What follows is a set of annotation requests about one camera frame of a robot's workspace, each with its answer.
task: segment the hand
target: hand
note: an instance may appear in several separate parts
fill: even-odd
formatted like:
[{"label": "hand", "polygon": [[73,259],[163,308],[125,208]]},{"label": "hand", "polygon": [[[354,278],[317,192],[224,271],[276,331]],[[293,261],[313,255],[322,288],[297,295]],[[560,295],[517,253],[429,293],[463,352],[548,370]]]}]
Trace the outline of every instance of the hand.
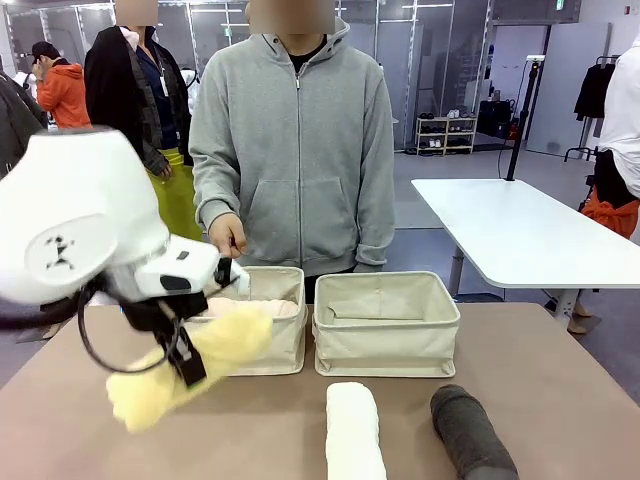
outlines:
[{"label": "hand", "polygon": [[216,218],[209,228],[209,238],[223,257],[236,259],[247,253],[244,228],[235,213],[225,213]]},{"label": "hand", "polygon": [[42,64],[40,64],[40,60],[37,63],[33,64],[33,68],[31,69],[36,80],[42,80],[42,76],[44,75],[44,69],[42,68]]},{"label": "hand", "polygon": [[167,168],[165,168],[160,174],[160,178],[162,178],[163,180],[169,180],[172,173],[173,170],[171,170],[171,165],[167,165]]}]

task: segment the white rolled towel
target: white rolled towel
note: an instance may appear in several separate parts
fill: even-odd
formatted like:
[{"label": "white rolled towel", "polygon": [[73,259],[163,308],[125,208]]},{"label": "white rolled towel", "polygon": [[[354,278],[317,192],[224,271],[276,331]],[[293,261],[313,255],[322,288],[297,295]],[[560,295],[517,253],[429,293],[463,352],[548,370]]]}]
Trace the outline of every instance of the white rolled towel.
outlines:
[{"label": "white rolled towel", "polygon": [[328,480],[386,480],[379,447],[378,408],[360,383],[327,389]]}]

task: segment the black cap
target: black cap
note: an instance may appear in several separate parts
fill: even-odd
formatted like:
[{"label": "black cap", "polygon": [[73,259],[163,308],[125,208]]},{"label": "black cap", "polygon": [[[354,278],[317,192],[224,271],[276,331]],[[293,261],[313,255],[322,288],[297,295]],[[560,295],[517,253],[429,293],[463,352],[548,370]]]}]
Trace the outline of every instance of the black cap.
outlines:
[{"label": "black cap", "polygon": [[49,42],[38,42],[31,47],[31,55],[33,55],[33,63],[35,65],[42,55],[54,60],[60,56],[60,52]]}]

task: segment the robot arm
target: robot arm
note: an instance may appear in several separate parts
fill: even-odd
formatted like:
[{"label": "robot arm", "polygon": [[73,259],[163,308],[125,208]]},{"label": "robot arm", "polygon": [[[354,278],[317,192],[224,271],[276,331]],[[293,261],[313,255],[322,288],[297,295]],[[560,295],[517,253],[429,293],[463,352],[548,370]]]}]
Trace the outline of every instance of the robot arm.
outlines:
[{"label": "robot arm", "polygon": [[39,305],[105,291],[179,372],[197,352],[176,320],[207,308],[202,292],[214,278],[249,289],[246,272],[214,246],[169,233],[140,159],[114,130],[32,136],[0,182],[0,225],[0,297]]}]

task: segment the brown table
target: brown table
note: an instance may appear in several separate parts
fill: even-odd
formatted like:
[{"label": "brown table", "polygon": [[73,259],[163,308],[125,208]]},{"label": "brown table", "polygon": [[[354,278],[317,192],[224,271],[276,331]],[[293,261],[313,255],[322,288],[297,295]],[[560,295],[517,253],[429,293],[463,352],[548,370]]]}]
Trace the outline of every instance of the brown table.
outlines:
[{"label": "brown table", "polygon": [[[638,478],[640,409],[542,308],[460,311],[453,381],[484,404],[522,479]],[[128,360],[149,339],[119,315],[92,307],[89,331]],[[326,478],[325,390],[341,379],[317,375],[312,352],[299,375],[229,379],[139,435],[111,417],[106,377],[75,322],[51,340],[0,391],[0,478]],[[389,480],[454,480],[428,407],[449,382],[359,381],[378,404]]]}]

